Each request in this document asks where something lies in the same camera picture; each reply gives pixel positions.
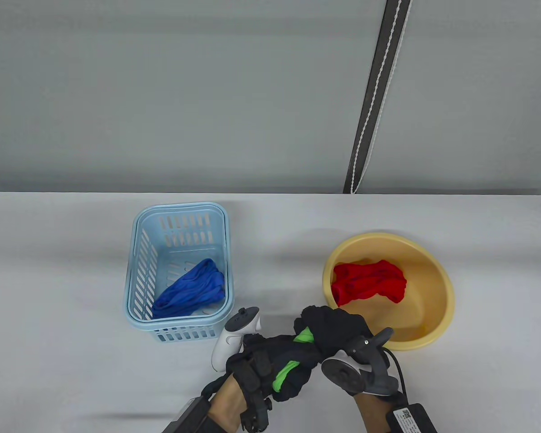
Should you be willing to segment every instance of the red cloth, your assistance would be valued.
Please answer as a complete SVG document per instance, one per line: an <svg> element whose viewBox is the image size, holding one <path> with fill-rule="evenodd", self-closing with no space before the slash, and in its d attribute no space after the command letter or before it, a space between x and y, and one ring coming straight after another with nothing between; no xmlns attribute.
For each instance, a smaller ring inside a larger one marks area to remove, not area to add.
<svg viewBox="0 0 541 433"><path fill-rule="evenodd" d="M403 272L386 260L374 264L337 264L334 271L337 280L330 287L339 307L377 294L388 297L395 304L405 297L407 280Z"/></svg>

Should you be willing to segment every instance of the gray wall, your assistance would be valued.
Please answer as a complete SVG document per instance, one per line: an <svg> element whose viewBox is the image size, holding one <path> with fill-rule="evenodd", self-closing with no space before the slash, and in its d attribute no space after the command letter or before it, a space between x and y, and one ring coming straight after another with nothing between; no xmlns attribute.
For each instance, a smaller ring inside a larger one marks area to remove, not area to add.
<svg viewBox="0 0 541 433"><path fill-rule="evenodd" d="M541 192L541 0L413 0L368 190Z"/></svg>
<svg viewBox="0 0 541 433"><path fill-rule="evenodd" d="M0 185L339 192L383 8L0 0Z"/></svg>
<svg viewBox="0 0 541 433"><path fill-rule="evenodd" d="M541 191L541 0L413 0L368 190ZM382 0L0 0L0 189L342 189Z"/></svg>

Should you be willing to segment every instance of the green cloth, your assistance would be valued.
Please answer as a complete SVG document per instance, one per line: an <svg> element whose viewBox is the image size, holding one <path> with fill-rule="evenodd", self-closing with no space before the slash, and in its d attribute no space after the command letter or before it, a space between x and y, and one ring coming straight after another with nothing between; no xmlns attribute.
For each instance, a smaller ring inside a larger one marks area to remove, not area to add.
<svg viewBox="0 0 541 433"><path fill-rule="evenodd" d="M314 335L307 327L295 337L294 341L297 343L314 343ZM285 379L287 379L287 375L292 369L295 369L299 365L299 361L289 361L287 365L285 365L285 367L281 371L279 371L279 373L276 375L275 380L272 383L272 388L275 392L280 392L280 389L283 387Z"/></svg>

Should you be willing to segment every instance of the light blue plastic basket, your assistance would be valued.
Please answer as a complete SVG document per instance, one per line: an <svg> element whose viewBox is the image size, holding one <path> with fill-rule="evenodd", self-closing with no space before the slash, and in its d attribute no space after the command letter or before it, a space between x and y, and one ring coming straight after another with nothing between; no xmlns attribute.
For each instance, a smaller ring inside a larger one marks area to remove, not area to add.
<svg viewBox="0 0 541 433"><path fill-rule="evenodd" d="M152 319L163 291L205 258L225 275L225 300L191 316ZM128 321L163 343L219 336L234 304L229 216L216 203L153 206L134 220L124 309Z"/></svg>

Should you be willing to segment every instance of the blue cloth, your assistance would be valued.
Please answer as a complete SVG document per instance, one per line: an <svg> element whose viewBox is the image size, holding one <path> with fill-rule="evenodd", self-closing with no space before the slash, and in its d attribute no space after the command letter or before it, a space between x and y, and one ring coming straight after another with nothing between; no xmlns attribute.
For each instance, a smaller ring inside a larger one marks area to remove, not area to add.
<svg viewBox="0 0 541 433"><path fill-rule="evenodd" d="M152 318L189 316L204 305L225 299L225 276L215 262L205 258L158 297Z"/></svg>

